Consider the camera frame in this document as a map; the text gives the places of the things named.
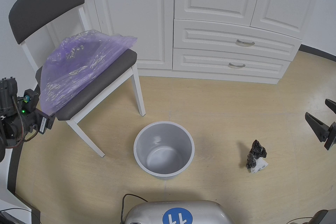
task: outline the chair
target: chair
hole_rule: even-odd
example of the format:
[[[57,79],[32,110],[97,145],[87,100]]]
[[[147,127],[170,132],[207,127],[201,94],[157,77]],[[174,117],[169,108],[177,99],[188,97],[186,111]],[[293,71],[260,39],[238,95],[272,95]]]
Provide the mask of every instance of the chair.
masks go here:
[[[72,8],[78,9],[84,30],[89,30],[90,28],[82,7],[84,2],[85,0],[17,0],[13,5],[9,13],[9,23],[17,43],[22,46],[24,53],[36,72],[36,80],[39,86],[42,67],[37,67],[27,48],[25,39]],[[145,115],[145,106],[142,99],[136,61],[137,54],[130,49],[126,50],[103,73],[56,113],[59,121],[66,121],[101,157],[105,155],[103,151],[91,141],[82,129],[79,128],[77,123],[129,77],[132,78],[133,90],[140,115]]]

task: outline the white chair leg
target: white chair leg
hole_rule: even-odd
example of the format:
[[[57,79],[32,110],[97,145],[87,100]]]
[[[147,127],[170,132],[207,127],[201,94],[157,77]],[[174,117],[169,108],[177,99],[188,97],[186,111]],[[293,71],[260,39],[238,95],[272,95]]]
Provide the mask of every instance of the white chair leg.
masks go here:
[[[137,68],[136,63],[132,66],[132,71],[133,71],[133,75],[131,76],[131,78],[132,78],[132,85],[133,85],[133,91],[134,91],[135,98],[136,98],[136,103],[138,104],[140,115],[144,116],[146,114],[145,104],[142,98],[140,80],[139,80],[139,75],[138,75],[138,68]]]
[[[105,156],[104,152],[101,151],[94,142],[92,142],[92,140],[83,132],[81,128],[79,128],[79,126],[73,119],[70,119],[66,122],[95,152],[97,152],[99,156]]]

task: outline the crumpled black plastic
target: crumpled black plastic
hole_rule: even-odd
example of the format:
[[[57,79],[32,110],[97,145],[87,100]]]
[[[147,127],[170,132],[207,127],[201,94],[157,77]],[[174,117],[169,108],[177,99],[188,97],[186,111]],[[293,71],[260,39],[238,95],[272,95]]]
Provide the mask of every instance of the crumpled black plastic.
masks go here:
[[[247,163],[246,167],[247,169],[254,168],[257,166],[256,160],[260,157],[266,158],[267,152],[266,149],[260,145],[258,140],[255,140],[252,144],[252,148],[247,155]]]

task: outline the white drawer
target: white drawer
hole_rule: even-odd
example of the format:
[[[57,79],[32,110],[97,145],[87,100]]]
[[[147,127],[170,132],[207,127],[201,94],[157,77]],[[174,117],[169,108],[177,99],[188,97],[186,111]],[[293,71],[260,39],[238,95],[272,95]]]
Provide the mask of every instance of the white drawer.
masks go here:
[[[174,20],[174,48],[237,52],[292,61],[301,40],[235,24]]]
[[[232,52],[173,50],[173,70],[282,78],[290,61]]]

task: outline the blue circle logo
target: blue circle logo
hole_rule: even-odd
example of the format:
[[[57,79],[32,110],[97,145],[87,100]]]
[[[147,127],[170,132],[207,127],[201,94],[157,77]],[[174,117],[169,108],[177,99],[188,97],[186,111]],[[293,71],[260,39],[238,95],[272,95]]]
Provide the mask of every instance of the blue circle logo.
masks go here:
[[[162,218],[163,224],[192,224],[192,214],[184,208],[169,209]]]

